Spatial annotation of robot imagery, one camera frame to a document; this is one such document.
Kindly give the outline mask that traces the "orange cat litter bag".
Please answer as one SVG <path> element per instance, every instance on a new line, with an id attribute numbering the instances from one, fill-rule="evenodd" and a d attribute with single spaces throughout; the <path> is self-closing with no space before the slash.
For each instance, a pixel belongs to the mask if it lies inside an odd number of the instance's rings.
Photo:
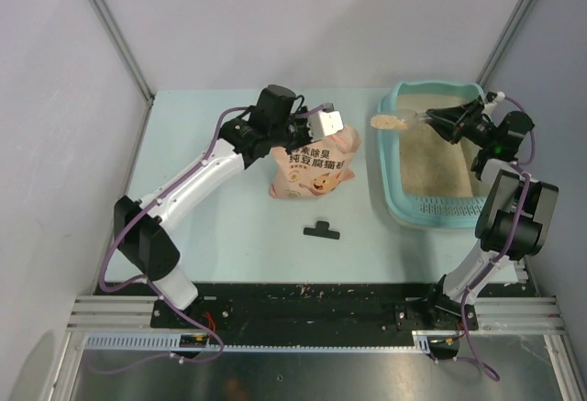
<path id="1" fill-rule="evenodd" d="M 358 131 L 345 126 L 340 132 L 291 152 L 271 150 L 277 172 L 269 194 L 275 199 L 314 198 L 330 194 L 355 177 L 350 165 L 361 144 Z"/>

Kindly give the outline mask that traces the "clear plastic scoop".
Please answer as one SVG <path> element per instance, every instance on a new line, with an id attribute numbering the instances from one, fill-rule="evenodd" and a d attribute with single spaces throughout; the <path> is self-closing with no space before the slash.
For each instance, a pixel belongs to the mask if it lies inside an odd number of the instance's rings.
<path id="1" fill-rule="evenodd" d="M 426 124 L 430 116 L 426 112 L 410 109 L 395 110 L 391 114 L 378 114 L 371 118 L 370 124 L 378 130 L 406 131 L 419 124 Z"/>

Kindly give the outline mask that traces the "black bag clip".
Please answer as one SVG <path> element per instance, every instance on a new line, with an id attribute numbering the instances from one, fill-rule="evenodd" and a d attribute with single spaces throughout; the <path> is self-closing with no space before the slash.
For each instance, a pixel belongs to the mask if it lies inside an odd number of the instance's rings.
<path id="1" fill-rule="evenodd" d="M 322 239 L 340 240 L 340 232 L 332 229 L 330 223 L 325 220 L 317 220 L 313 227 L 304 227 L 303 234 Z"/>

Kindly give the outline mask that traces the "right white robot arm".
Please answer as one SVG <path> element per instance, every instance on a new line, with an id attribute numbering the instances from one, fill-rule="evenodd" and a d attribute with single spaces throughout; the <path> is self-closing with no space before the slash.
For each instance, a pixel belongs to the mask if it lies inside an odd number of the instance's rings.
<path id="1" fill-rule="evenodd" d="M 476 245 L 426 296 L 423 317 L 434 329 L 445 328 L 455 317 L 465 319 L 498 271 L 538 254 L 554 215 L 558 187 L 533 178 L 517 158 L 535 124 L 522 110 L 494 124 L 485 107 L 501 99 L 502 94 L 489 93 L 465 105 L 426 111 L 427 124 L 446 142 L 467 139 L 478 147 L 471 171 L 491 187 L 475 225 Z"/>

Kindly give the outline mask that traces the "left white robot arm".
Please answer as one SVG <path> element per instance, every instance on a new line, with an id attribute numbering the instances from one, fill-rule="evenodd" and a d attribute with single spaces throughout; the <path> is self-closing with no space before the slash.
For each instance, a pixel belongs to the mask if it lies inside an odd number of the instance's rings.
<path id="1" fill-rule="evenodd" d="M 141 279 L 172 304 L 170 314 L 181 326 L 196 325 L 203 306 L 180 265 L 172 233 L 219 185 L 271 149 L 294 150 L 308 144 L 307 112 L 302 96 L 271 84 L 261 90 L 255 104 L 223 112 L 208 148 L 169 182 L 140 200 L 123 196 L 116 202 L 111 250 L 121 252 Z"/>

